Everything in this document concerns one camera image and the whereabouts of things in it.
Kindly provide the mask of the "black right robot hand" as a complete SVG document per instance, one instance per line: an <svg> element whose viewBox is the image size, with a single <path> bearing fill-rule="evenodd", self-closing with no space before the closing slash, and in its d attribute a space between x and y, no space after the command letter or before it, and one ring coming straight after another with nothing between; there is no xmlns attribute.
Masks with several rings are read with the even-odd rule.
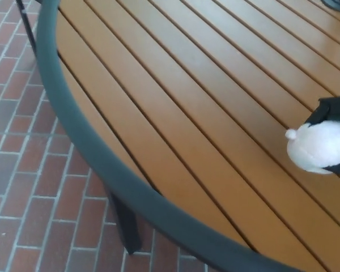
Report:
<svg viewBox="0 0 340 272"><path fill-rule="evenodd" d="M319 140L313 155L314 167L321 173L340 175L340 96L321 98L304 123Z"/></svg>

